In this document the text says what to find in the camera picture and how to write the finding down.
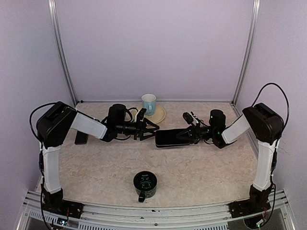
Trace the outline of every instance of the smartphone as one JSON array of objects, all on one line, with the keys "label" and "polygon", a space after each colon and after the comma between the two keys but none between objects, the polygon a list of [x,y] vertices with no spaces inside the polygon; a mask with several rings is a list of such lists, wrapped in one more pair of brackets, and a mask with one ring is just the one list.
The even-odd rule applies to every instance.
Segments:
[{"label": "smartphone", "polygon": [[85,145],[87,143],[88,134],[78,131],[75,139],[75,145]]},{"label": "smartphone", "polygon": [[190,142],[188,140],[181,140],[176,137],[176,135],[183,130],[185,130],[185,128],[157,130],[155,132],[155,145],[158,148],[189,145]]}]

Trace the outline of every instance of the blue mug handle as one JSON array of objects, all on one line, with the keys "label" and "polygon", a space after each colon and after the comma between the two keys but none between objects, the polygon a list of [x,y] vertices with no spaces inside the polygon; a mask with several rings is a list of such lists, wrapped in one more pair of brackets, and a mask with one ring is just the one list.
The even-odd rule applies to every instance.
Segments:
[{"label": "blue mug handle", "polygon": [[153,106],[152,106],[152,104],[151,103],[149,103],[148,104],[148,113],[151,113],[151,111],[152,111],[152,109],[153,109]]}]

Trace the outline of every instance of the lavender wall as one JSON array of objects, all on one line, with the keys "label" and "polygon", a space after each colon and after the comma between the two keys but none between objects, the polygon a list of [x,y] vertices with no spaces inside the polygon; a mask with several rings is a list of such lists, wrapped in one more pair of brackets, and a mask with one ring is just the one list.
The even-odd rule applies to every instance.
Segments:
[{"label": "lavender wall", "polygon": [[[255,43],[238,108],[249,106],[259,89],[273,81],[285,90],[290,102],[290,120],[280,143],[274,180],[284,188],[298,229],[307,226],[307,1],[262,1]],[[283,117],[282,94],[270,86],[259,102]]]},{"label": "lavender wall", "polygon": [[0,5],[0,228],[11,230],[40,174],[29,115],[41,104],[70,99],[47,1],[2,0]]},{"label": "lavender wall", "polygon": [[231,101],[253,0],[57,1],[79,100]]}]

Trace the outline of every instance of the plate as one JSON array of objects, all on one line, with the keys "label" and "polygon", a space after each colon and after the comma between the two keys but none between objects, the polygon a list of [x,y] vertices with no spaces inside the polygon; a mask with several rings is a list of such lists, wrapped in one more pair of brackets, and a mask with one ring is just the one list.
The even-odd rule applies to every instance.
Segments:
[{"label": "plate", "polygon": [[[136,108],[138,110],[141,110],[142,106],[139,105]],[[137,114],[137,111],[133,110],[131,113],[132,113],[132,116],[135,117],[136,114]],[[164,120],[165,116],[166,116],[165,109],[162,106],[156,104],[155,105],[155,113],[153,115],[145,115],[144,117],[147,118],[148,120],[150,120],[151,122],[155,123],[155,124],[159,124],[161,121]]]}]

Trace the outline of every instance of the black mug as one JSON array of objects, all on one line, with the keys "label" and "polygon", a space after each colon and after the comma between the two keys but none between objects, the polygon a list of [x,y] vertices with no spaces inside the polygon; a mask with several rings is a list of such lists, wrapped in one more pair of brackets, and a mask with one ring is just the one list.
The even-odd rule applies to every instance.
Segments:
[{"label": "black mug", "polygon": [[140,203],[143,203],[145,198],[150,198],[155,194],[157,182],[156,176],[149,171],[142,171],[135,175],[133,184],[139,195]]}]

